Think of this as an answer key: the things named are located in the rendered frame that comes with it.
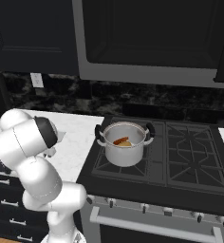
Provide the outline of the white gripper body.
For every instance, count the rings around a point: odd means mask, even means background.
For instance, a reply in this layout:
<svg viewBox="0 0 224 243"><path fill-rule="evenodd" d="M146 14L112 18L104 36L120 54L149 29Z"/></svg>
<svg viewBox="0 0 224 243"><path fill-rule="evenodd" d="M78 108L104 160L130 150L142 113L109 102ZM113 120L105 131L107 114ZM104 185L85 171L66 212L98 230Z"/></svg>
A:
<svg viewBox="0 0 224 243"><path fill-rule="evenodd" d="M55 132L55 142L60 143L65 136L65 132L62 131L56 131Z"/></svg>

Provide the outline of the orange carrot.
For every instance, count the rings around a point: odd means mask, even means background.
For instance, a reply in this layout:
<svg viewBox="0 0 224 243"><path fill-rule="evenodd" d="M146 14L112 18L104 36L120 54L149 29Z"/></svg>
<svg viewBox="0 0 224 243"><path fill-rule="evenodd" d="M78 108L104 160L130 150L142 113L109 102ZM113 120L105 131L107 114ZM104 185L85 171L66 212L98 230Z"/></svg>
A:
<svg viewBox="0 0 224 243"><path fill-rule="evenodd" d="M129 139L129 137L122 137L122 138L120 138L120 139L114 140L114 141L113 141L113 144L114 144L114 145L119 145L120 143L125 142L125 141L127 141L128 139Z"/></svg>

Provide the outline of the dark drawer front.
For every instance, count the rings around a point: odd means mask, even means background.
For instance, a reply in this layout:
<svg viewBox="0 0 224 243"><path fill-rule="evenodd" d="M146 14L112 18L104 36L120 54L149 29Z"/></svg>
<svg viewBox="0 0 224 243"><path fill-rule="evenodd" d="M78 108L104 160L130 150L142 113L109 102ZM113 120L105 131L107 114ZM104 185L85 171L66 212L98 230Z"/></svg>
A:
<svg viewBox="0 0 224 243"><path fill-rule="evenodd" d="M27 242L24 240L17 239L17 235L21 235L23 237L33 238L33 242ZM35 231L30 229L23 229L23 228L0 228L0 237L4 237L6 239L15 240L21 243L41 243L44 237L47 235L46 232L43 231Z"/></svg>
<svg viewBox="0 0 224 243"><path fill-rule="evenodd" d="M15 219L16 221L26 221L27 226L9 223L9 220L12 218L13 217L11 217L10 215L4 214L4 213L0 214L0 228L17 227L17 228L30 229L30 230L35 230L35 231L43 231L43 232L48 231L48 226L47 226L46 220L42 220L41 218Z"/></svg>
<svg viewBox="0 0 224 243"><path fill-rule="evenodd" d="M22 202L22 197L20 195L0 195L0 201L5 199L8 202L18 202L19 207L13 207L9 205L3 205L0 203L0 211L7 215L10 215L14 219L37 219L41 218L45 220L47 214L44 212L34 212L27 210Z"/></svg>
<svg viewBox="0 0 224 243"><path fill-rule="evenodd" d="M24 192L24 188L18 178L10 177L8 175L0 175L0 179L2 180L9 179L10 182L10 185L0 183L0 188L5 189L6 191L18 192L20 194Z"/></svg>

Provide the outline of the oven door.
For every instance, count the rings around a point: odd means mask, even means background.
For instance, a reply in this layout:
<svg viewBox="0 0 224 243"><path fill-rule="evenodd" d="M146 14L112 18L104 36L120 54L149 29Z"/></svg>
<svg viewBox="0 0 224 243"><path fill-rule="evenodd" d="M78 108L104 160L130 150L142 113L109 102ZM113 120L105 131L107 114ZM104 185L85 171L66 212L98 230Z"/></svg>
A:
<svg viewBox="0 0 224 243"><path fill-rule="evenodd" d="M183 230L198 234L212 234L212 227L221 230L224 241L224 226L222 223L213 222L211 218L203 219L200 223L195 218L184 215L167 216L162 211L146 212L138 208L113 207L86 203L81 209L83 234L87 243L198 243L195 241L177 239L168 236L148 234L138 231L126 230L118 227L106 226L90 221L92 208L100 208L100 215L128 220L148 225L155 225L171 229Z"/></svg>

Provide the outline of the black gas hob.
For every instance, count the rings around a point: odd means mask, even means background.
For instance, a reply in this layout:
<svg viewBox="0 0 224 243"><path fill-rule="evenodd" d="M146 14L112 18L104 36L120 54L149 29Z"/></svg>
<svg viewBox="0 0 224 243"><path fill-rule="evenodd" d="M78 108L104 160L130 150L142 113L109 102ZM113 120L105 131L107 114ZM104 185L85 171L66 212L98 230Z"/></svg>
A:
<svg viewBox="0 0 224 243"><path fill-rule="evenodd" d="M127 168L111 164L94 143L77 179L89 194L224 216L224 142L217 126L107 116L102 127L113 122L150 122L156 135L142 160Z"/></svg>

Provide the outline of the grey microwave oven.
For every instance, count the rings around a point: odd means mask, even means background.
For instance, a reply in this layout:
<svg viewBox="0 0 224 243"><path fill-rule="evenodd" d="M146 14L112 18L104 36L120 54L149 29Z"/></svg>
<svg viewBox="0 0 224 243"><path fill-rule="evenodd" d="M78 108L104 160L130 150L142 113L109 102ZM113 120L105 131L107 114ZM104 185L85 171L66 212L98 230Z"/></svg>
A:
<svg viewBox="0 0 224 243"><path fill-rule="evenodd" d="M224 88L224 0L72 0L84 80Z"/></svg>

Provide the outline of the white wall outlet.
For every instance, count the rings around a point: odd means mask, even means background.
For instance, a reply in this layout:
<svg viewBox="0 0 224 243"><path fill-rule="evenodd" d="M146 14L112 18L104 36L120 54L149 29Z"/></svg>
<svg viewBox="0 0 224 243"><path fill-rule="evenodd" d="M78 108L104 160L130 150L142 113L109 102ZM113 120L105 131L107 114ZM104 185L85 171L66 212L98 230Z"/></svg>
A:
<svg viewBox="0 0 224 243"><path fill-rule="evenodd" d="M41 73L31 73L30 74L32 85L36 88L43 88L43 79Z"/></svg>

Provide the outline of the dark wall cupboard door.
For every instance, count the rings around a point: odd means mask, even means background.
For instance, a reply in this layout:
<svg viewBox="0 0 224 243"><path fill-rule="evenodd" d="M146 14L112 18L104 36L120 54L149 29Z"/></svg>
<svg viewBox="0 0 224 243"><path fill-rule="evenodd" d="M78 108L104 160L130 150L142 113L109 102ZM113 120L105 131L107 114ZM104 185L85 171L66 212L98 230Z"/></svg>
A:
<svg viewBox="0 0 224 243"><path fill-rule="evenodd" d="M0 0L0 71L77 75L72 0Z"/></svg>

